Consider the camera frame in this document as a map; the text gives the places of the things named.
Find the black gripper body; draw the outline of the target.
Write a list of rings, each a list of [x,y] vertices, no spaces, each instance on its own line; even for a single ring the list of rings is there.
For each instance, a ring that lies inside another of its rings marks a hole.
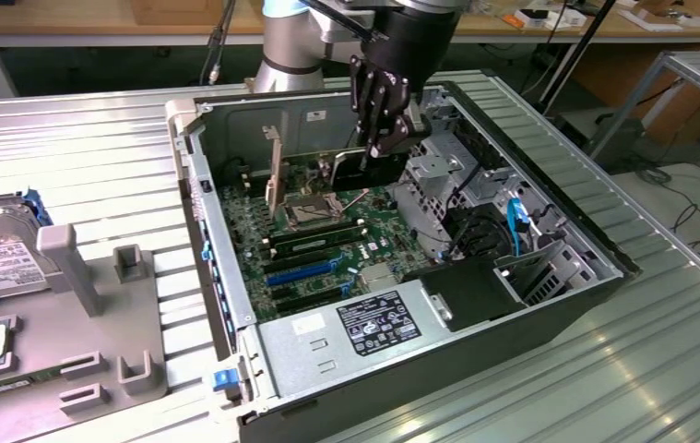
[[[375,12],[372,31],[379,37],[360,44],[364,58],[385,72],[421,89],[447,52],[459,13],[435,14],[405,6]]]

